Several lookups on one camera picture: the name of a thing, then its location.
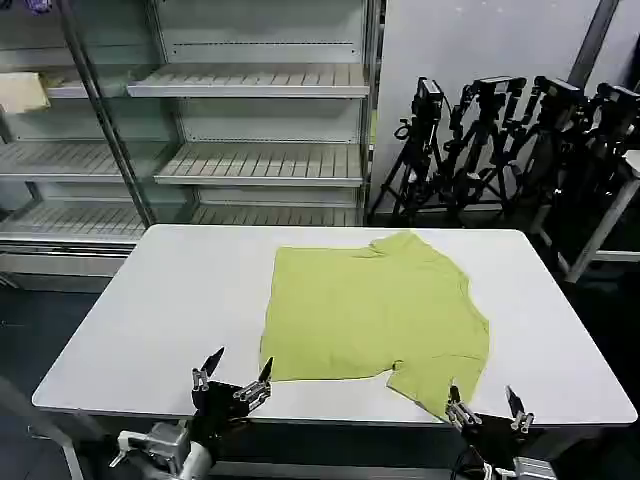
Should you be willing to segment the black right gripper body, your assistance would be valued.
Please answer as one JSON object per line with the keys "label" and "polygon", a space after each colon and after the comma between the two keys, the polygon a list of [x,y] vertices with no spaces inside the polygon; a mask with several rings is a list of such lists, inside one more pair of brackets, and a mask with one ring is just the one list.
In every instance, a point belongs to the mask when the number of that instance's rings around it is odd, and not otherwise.
{"label": "black right gripper body", "polygon": [[480,458],[492,467],[515,469],[514,459],[538,439],[538,431],[527,433],[511,428],[512,420],[480,414],[480,424],[465,424],[460,430],[462,438],[474,448]]}

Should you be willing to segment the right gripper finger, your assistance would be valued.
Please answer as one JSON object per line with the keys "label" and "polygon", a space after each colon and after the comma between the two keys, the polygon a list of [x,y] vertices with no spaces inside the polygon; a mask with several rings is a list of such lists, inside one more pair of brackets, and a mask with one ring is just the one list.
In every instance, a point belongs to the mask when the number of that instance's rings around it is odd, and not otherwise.
{"label": "right gripper finger", "polygon": [[506,386],[506,397],[513,417],[511,429],[514,431],[528,431],[533,423],[534,414],[526,411],[521,398],[509,385]]}
{"label": "right gripper finger", "polygon": [[451,385],[449,387],[445,413],[450,423],[456,428],[480,425],[480,417],[462,401],[459,389],[456,385]]}

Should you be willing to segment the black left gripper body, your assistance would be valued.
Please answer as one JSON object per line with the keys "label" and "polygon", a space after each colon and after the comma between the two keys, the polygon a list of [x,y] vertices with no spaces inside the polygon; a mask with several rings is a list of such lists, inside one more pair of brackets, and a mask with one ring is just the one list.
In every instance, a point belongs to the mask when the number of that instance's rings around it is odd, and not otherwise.
{"label": "black left gripper body", "polygon": [[207,391],[193,392],[196,411],[189,423],[189,439],[208,451],[217,451],[220,439],[234,428],[244,425],[261,401],[241,402],[233,394],[243,387],[209,382]]}

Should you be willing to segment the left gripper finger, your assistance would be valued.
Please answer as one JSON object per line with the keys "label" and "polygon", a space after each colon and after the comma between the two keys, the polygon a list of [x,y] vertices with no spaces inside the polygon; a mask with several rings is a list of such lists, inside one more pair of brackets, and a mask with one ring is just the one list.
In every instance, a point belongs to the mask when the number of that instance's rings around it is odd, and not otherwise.
{"label": "left gripper finger", "polygon": [[224,347],[220,347],[214,354],[210,355],[200,368],[192,369],[193,392],[204,392],[209,389],[209,381],[223,354]]}
{"label": "left gripper finger", "polygon": [[233,394],[233,398],[241,402],[264,401],[270,395],[272,366],[273,358],[270,357],[261,370],[258,379],[236,391]]}

